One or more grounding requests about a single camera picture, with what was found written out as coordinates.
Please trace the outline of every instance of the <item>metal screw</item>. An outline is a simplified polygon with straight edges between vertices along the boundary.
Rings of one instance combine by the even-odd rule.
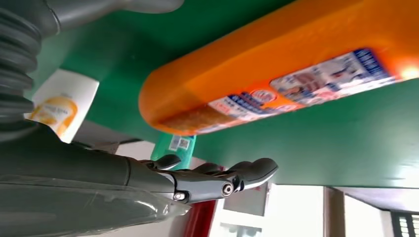
[[[231,183],[225,183],[223,185],[222,194],[224,197],[228,197],[233,193],[233,185]]]
[[[185,198],[186,198],[186,195],[184,193],[175,193],[173,196],[173,199],[177,201],[185,200]]]

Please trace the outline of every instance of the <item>window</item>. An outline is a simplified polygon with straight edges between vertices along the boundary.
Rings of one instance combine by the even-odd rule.
[[[419,237],[419,214],[392,212],[394,237]]]

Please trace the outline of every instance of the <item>plastic cover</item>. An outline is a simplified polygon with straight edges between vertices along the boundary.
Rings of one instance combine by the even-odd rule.
[[[190,206],[127,186],[0,176],[0,236],[72,237],[183,215]]]

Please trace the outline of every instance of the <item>red object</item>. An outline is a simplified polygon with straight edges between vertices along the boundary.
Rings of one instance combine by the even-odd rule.
[[[189,221],[186,224],[184,237],[208,237],[210,234],[215,201],[196,203],[190,210]]]

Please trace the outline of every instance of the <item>wall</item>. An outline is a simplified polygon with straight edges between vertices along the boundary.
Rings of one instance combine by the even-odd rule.
[[[323,187],[272,185],[264,237],[323,237]]]
[[[354,198],[345,196],[346,237],[394,237],[391,216]]]

